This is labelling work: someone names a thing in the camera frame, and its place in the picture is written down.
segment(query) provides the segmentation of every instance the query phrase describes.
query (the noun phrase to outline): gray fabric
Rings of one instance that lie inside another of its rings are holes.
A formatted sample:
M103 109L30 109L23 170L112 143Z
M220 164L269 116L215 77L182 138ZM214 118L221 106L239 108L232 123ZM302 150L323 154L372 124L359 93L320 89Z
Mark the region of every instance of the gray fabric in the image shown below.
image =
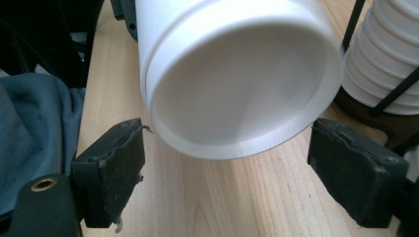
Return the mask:
M12 210L22 185L70 173L84 90L44 74L0 78L0 214Z

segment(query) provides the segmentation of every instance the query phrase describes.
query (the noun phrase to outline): clamp jaw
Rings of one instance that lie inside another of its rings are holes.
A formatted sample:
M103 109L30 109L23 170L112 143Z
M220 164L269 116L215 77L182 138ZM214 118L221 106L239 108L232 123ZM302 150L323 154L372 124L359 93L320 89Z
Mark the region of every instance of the clamp jaw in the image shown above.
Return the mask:
M397 154L320 118L312 127L308 164L360 226L385 228L395 215L399 232L419 235L419 179L406 179L408 163Z
M108 228L121 214L145 163L139 118L123 121L72 162L70 177L33 180L19 192L8 236L82 236L87 227Z

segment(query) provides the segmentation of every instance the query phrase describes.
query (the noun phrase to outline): wooden table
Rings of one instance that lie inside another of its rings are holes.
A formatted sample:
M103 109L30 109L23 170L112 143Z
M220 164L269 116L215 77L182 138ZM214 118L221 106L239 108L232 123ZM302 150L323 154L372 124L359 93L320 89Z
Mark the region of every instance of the wooden table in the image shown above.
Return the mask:
M340 40L354 0L320 3ZM333 104L323 116L380 143L385 140L383 133L348 118ZM139 91L137 43L106 1L95 36L78 153L112 125L138 117L149 124ZM327 193L306 163L310 133L308 128L260 155L208 161L179 154L146 132L144 181L123 212L119 236L394 236L396 219L388 229L362 228ZM115 236L115 229L83 232Z

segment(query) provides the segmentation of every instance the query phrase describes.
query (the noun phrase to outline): white plastic container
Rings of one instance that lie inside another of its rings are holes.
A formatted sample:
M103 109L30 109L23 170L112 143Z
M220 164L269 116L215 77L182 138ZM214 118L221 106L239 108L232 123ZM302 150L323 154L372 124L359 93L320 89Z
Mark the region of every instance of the white plastic container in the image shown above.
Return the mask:
M342 87L356 101L371 108L375 107L381 101L381 98L373 95L361 86L348 70L345 72ZM384 111L400 116L419 115L419 108L401 105L398 102L391 103Z
M368 71L374 83L379 84L384 88L394 89L406 78L406 75L397 74L378 64L371 55L367 53L363 44L359 43L357 39L352 39L351 47L349 47L347 53L351 54L354 61L358 63L360 69ZM405 93L419 96L419 84L414 84Z
M416 33L417 42L409 41L396 32L387 29L378 21L376 14L371 10L366 15L364 25L370 29L374 38L392 54L402 55L406 60L419 65L419 30Z
M370 94L374 95L377 98L383 99L388 95L394 88L384 88L380 84L375 83L369 74L369 71L366 71L362 66L353 59L352 54L348 54L346 58L347 69L350 74L353 76L354 80ZM419 108L419 96L411 95L404 93L397 100L394 101L400 105L417 107Z
M309 0L136 0L140 84L159 137L190 156L277 146L329 106L339 44Z
M378 41L377 37L372 32L370 25L362 24L358 28L357 42L363 45L365 54L369 55L382 67L400 74L408 76L417 65L400 53L396 53L388 49L386 45Z
M373 11L385 28L419 45L418 5L417 0L376 0Z

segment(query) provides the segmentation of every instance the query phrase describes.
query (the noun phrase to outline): black bracket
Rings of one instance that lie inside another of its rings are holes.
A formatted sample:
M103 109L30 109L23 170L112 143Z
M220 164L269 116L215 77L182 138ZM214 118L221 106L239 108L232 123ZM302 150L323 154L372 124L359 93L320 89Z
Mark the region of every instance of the black bracket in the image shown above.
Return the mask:
M397 154L342 123L319 118L308 164L359 225L385 228L395 215L419 235L419 183L406 179L408 162Z
M131 36L137 40L135 0L111 0L115 18L126 20L126 28Z
M72 162L72 174L48 175L21 188L8 236L81 236L79 222L108 228L121 214L145 163L139 118L109 129Z

